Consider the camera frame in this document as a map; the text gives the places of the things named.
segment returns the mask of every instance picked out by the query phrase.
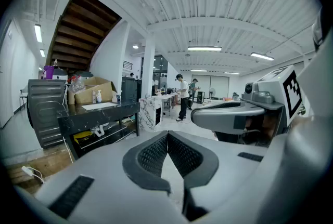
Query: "chair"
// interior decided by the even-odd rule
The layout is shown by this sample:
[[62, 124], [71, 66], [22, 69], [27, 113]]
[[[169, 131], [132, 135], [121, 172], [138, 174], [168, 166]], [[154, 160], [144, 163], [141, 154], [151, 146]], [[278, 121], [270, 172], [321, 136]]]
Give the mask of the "chair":
[[24, 98], [25, 99], [28, 98], [28, 85], [26, 85], [24, 89], [20, 89], [20, 110], [21, 110], [21, 99], [22, 99], [22, 102], [23, 102], [23, 106], [25, 108]]

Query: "person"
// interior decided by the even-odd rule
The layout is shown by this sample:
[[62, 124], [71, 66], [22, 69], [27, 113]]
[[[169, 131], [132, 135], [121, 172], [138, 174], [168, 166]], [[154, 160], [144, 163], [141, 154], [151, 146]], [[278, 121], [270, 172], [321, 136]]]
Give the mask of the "person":
[[198, 82], [198, 80], [196, 78], [194, 78], [188, 86], [189, 90], [191, 90], [191, 93], [192, 93], [192, 104], [194, 103], [194, 95], [196, 94], [196, 90], [200, 89], [200, 88], [196, 87], [197, 82]]
[[181, 88], [177, 90], [177, 92], [181, 92], [181, 111], [179, 112], [179, 118], [176, 119], [176, 121], [181, 122], [186, 118], [187, 100], [189, 98], [188, 82], [183, 79], [181, 74], [177, 74], [176, 80], [181, 83]]

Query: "wooden staircase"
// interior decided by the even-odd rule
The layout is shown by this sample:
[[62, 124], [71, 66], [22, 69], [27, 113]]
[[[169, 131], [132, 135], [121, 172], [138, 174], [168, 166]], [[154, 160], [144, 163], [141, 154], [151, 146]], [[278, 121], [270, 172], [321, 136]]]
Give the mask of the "wooden staircase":
[[100, 43], [120, 20], [98, 0], [70, 0], [59, 18], [46, 65], [57, 59], [68, 72], [88, 71]]

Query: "white table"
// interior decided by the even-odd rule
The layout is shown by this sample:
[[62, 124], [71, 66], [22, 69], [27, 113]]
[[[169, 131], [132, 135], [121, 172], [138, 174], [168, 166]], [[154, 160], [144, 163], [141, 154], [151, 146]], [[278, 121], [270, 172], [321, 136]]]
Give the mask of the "white table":
[[175, 95], [178, 95], [178, 94], [169, 94], [169, 95], [162, 95], [162, 96], [151, 96], [152, 99], [160, 99], [160, 100], [163, 100], [163, 103], [162, 103], [162, 119], [163, 119], [163, 112], [164, 112], [164, 100], [169, 100], [169, 116], [170, 116], [170, 108], [171, 108], [171, 99], [175, 96]]

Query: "white t-shirt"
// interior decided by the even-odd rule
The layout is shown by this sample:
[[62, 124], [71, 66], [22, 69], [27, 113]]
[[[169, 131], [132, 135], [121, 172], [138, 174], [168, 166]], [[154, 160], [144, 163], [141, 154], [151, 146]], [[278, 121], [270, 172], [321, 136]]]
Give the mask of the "white t-shirt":
[[181, 91], [181, 98], [188, 98], [189, 97], [189, 93], [188, 93], [188, 82], [186, 82], [185, 80], [183, 80], [181, 82], [181, 89], [186, 89], [186, 91]]

